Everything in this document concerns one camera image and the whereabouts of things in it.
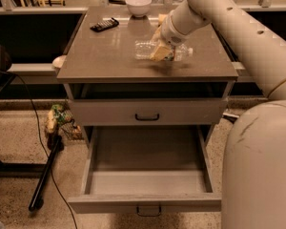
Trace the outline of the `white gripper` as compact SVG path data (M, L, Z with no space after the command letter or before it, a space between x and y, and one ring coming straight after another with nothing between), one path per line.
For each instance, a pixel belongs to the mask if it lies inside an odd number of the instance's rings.
M152 41L156 42L161 38L165 43L172 46L179 46L184 43L189 38L189 35L183 32L186 18L184 13L172 10L163 20L161 27L158 27L154 32ZM150 59L161 61L171 52L171 48L167 45L157 43L154 45Z

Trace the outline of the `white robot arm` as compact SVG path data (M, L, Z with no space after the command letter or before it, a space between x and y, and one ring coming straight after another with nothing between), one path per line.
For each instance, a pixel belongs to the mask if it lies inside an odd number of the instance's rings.
M156 39L177 46L213 24L267 102L235 122L223 158L221 228L286 229L286 41L235 0L184 0Z

